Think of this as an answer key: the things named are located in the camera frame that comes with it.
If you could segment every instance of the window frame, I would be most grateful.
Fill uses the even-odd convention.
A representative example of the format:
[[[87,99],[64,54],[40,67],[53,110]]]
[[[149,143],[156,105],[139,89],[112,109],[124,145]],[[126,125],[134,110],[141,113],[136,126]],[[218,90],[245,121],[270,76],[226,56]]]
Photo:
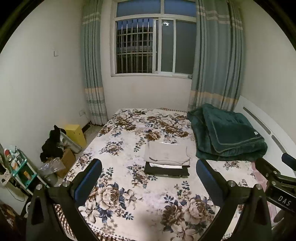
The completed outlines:
[[[160,13],[157,14],[136,14],[128,15],[122,17],[116,17],[117,14],[117,3],[130,0],[112,0],[111,5],[111,16],[110,16],[110,67],[111,67],[111,77],[116,76],[159,76],[159,77],[175,77],[175,78],[184,78],[191,79],[191,75],[175,73],[176,69],[176,20],[196,23],[195,17],[184,16],[184,15],[175,15],[175,14],[165,14],[164,13],[164,2],[165,0],[160,0]],[[121,20],[136,19],[136,18],[153,18],[153,56],[152,56],[152,73],[116,73],[116,34],[117,26],[116,22]],[[156,20],[158,20],[158,65],[157,71],[155,71],[155,62],[156,62]],[[161,39],[162,39],[162,20],[172,20],[174,21],[174,53],[173,53],[173,72],[163,72],[161,71]]]

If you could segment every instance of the metal security grille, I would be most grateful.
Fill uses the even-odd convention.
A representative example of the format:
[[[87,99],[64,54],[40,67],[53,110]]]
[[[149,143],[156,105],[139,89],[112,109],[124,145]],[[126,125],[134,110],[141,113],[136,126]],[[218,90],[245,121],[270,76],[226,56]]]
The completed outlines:
[[[117,74],[152,73],[153,19],[129,19],[116,23]]]

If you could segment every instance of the green curtain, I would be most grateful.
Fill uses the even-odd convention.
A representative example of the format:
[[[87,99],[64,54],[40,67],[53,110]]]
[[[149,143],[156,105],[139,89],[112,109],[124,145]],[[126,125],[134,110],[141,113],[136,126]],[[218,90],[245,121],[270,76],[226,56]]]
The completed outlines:
[[[86,100],[91,122],[97,125],[108,121],[101,75],[100,25],[103,0],[86,0],[82,18],[82,68]]]
[[[241,14],[233,2],[196,0],[197,36],[188,109],[203,103],[233,110],[244,69]]]

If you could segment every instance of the window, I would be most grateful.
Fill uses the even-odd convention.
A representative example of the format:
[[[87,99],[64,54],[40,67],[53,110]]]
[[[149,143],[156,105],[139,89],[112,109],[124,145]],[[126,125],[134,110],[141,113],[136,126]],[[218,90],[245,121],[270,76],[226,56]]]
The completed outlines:
[[[114,0],[115,75],[193,73],[196,4],[191,0]]]

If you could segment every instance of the floral bedsheet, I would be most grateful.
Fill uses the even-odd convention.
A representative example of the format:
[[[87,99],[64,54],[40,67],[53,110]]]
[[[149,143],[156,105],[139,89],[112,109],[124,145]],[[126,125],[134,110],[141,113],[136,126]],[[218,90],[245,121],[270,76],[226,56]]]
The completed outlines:
[[[148,141],[187,145],[188,177],[144,173]],[[214,219],[215,206],[198,178],[195,139],[185,112],[160,109],[122,109],[101,129],[76,161],[66,179],[72,180],[93,158],[103,171],[81,215],[98,236],[115,240],[198,240]],[[226,180],[253,187],[257,182],[246,161],[208,161]],[[225,238],[231,235],[242,205]]]

